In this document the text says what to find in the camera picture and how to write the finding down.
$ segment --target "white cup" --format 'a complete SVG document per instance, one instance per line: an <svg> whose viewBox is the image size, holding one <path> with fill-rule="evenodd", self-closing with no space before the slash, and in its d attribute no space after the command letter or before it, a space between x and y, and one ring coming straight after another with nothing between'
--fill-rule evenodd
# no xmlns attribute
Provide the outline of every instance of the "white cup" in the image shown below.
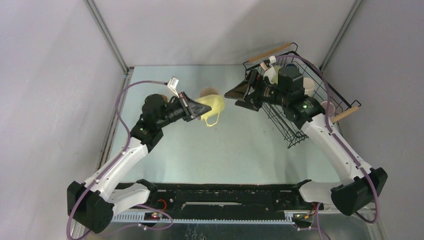
<svg viewBox="0 0 424 240"><path fill-rule="evenodd" d="M271 83L273 84L278 84L278 71L280 70L280 66L274 66L274 70L275 70L275 76L274 78L271 79Z"/></svg>
<svg viewBox="0 0 424 240"><path fill-rule="evenodd" d="M312 78L304 77L303 78L303 87L305 88L305 95L312 97L315 90L315 81Z"/></svg>

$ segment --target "gray wall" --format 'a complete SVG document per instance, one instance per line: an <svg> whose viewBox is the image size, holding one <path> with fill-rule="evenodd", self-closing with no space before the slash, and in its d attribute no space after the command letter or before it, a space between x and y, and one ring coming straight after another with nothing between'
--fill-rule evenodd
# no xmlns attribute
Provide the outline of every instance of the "gray wall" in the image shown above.
<svg viewBox="0 0 424 240"><path fill-rule="evenodd" d="M123 73L82 0L0 7L0 239L64 240Z"/></svg>
<svg viewBox="0 0 424 240"><path fill-rule="evenodd" d="M328 80L363 107L346 139L388 181L380 196L390 239L423 239L424 1L369 0L346 33Z"/></svg>
<svg viewBox="0 0 424 240"><path fill-rule="evenodd" d="M96 1L129 66L239 65L293 41L301 55L319 63L353 2Z"/></svg>

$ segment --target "mug handle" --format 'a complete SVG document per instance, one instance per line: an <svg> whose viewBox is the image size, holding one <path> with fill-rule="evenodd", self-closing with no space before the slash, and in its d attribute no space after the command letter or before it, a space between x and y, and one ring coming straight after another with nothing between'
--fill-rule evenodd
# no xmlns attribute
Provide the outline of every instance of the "mug handle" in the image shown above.
<svg viewBox="0 0 424 240"><path fill-rule="evenodd" d="M217 124L218 123L218 120L220 119L220 112L218 112L218 116L216 117L216 121L214 122L214 123L212 123L212 124L209 124L208 123L208 119L206 118L205 120L204 120L204 122L206 123L206 126L208 126L208 127L212 127L212 126L214 126L215 124Z"/></svg>

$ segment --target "metal frame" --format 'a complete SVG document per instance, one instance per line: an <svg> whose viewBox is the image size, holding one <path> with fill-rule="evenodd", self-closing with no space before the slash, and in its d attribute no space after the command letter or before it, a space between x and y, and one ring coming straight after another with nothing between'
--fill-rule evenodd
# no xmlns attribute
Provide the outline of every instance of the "metal frame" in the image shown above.
<svg viewBox="0 0 424 240"><path fill-rule="evenodd" d="M281 55L293 55L299 56L297 53L298 45L295 42L291 43L292 46L295 46L294 50L282 53ZM260 64L256 64L250 67L247 67L244 62L245 75L248 76L250 70L256 69L261 75L264 74L264 70L260 67ZM273 65L274 66L285 66L287 63L295 63L299 72L303 74L304 77L309 77L315 82L316 90L312 93L312 97L322 102L327 100L327 90L324 88L323 81L319 77L319 70L314 70L314 68L300 59L296 59L294 57L285 57L279 58ZM349 103L330 83L328 84L331 91L331 100L335 106L336 115L341 114L349 108L352 108L352 105L355 103L360 107L361 103L358 100L354 100L352 103ZM248 93L253 93L254 90L249 86ZM286 119L284 114L284 110L281 106L272 106L271 104L264 103L263 109L265 113L268 115L268 119L271 119L277 129L281 132L284 137L284 140L287 141L287 148L291 148L292 146L304 141L308 138L308 136L297 129L293 122Z"/></svg>
<svg viewBox="0 0 424 240"><path fill-rule="evenodd" d="M105 20L103 19L102 15L100 14L99 8L97 7L94 0L84 0L85 4L87 5L88 10L90 11L95 23L98 26L98 29L100 30L101 34L104 37L104 40L106 40L107 45L109 45L110 50L112 51L113 55L115 56L116 60L118 61L120 67L122 68L122 71L124 74L128 73L128 65L125 63L124 58L122 57L121 52L118 49L117 43L115 42L114 38L112 37L111 32L108 29L108 26L105 23Z"/></svg>
<svg viewBox="0 0 424 240"><path fill-rule="evenodd" d="M124 72L125 79L122 82L122 85L120 87L120 91L122 91L125 87L127 87L130 82L131 82L131 77L133 75L133 71L134 71L134 67L128 67L128 65L126 64L121 52L119 51L119 48L114 40L114 38L112 37L112 34L110 33L105 20L103 19L96 3L95 0L84 0L88 10L90 11L94 21L96 22L100 32L102 33L105 41L107 42L110 50L112 51L112 54L115 56L116 60L118 61L118 64L120 65L120 67L122 68L122 71ZM364 0L355 0L355 2L352 5L352 8L350 9L348 15L346 16L346 19L344 20L340 30L337 33L337 36L335 37L333 43L331 44L331 47L329 48L327 54L324 57L324 60L322 62L322 64L320 65L319 69L324 72L335 52L335 50L337 49L337 47L339 46L341 40L343 39L347 29L349 28L350 24L352 23L352 20L354 19L354 17L356 16L356 14L358 13L359 8L361 7L362 3L364 2ZM120 105L119 105L119 109L121 110L124 106L124 100L121 101ZM117 130L117 125L118 125L118 119L116 117L115 114L112 115L110 122L109 122L109 128L106 132L106 136L103 142L103 149L102 149L102 154L99 158L99 162L97 165L97 169L100 168L109 158L110 156L110 150L112 148L112 143L115 137L115 133ZM368 213L368 217L372 217L370 210L369 209L362 209L361 211L364 211L364 213ZM331 214L331 213L336 213L339 212L338 210L336 210L333 206L326 206L324 210L320 211L323 214ZM72 236L73 237L80 237L83 235L83 233L85 232L85 227L83 227L81 224L76 224L75 221L72 222ZM368 228L368 232L371 236L372 239L377 239L379 236L383 239L383 240L387 240L388 237L386 235L385 229L384 229L384 225L382 223L382 221L378 221L377 225L375 226L370 226Z"/></svg>
<svg viewBox="0 0 424 240"><path fill-rule="evenodd" d="M121 212L118 215L115 215L112 218L111 223L151 223L155 221L149 221L144 220L144 215L147 211L144 209L137 209L137 208L131 208L127 211ZM368 218L372 218L372 212L374 210L370 208L362 208L358 211L358 213L365 215ZM293 215L295 214L308 214L310 213L309 210L284 210L283 213L285 214L285 220L210 220L210 219L173 219L174 223L178 224L281 224L281 225L292 225L294 224L294 220L292 220ZM337 210L336 206L334 205L324 205L323 210L319 210L319 214L340 214L340 211ZM368 228L368 232L370 232L370 237L372 240L381 240L379 236L382 236L381 230L376 225L366 225Z"/></svg>
<svg viewBox="0 0 424 240"><path fill-rule="evenodd" d="M360 9L362 3L364 3L365 0L355 0L355 2L352 5L352 8L350 9L349 13L346 16L346 19L343 22L343 25L341 25L340 30L337 33L337 36L335 37L334 41L332 42L327 54L324 57L324 60L322 61L321 65L319 66L319 70L321 72L324 72L327 68L327 66L330 63L331 58L333 57L334 52L336 51L337 47L339 46L340 42L342 41L343 37L345 36L346 31L348 30L349 26L352 23L352 20L355 18L356 14L358 13L358 10Z"/></svg>
<svg viewBox="0 0 424 240"><path fill-rule="evenodd" d="M119 92L121 92L124 88L126 88L131 83L133 72L134 72L134 67L130 67L128 69L128 73L125 76L125 79L122 82L122 85L120 86ZM127 93L125 92L118 105L119 111L122 111L122 108L124 107L126 96L127 96ZM118 117L115 114L115 111L113 111L112 116L110 118L109 127L107 128L106 136L103 141L103 148L101 150L101 155L98 160L96 170L100 169L103 166L103 164L106 163L106 161L109 159L109 156L111 155L112 143L114 142L115 133L118 129L118 122L119 122Z"/></svg>

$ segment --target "light blue tabletop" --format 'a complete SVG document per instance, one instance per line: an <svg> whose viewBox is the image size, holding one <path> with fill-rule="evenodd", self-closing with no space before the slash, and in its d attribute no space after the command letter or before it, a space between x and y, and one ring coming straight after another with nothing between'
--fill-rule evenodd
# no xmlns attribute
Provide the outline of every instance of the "light blue tabletop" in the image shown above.
<svg viewBox="0 0 424 240"><path fill-rule="evenodd" d="M178 92L196 99L205 87L221 95L244 78L241 65L139 66L131 83L142 80L167 82L179 79ZM138 120L144 99L154 93L171 92L156 84L130 88L122 117L131 129ZM152 152L141 159L124 182L146 179L150 182L193 184L271 184L298 183L305 179L338 182L339 178L321 150L309 139L287 149L281 133L263 110L250 111L226 99L219 122L207 127L203 121L179 120L163 129L163 138ZM119 125L113 142L116 153L126 133Z"/></svg>

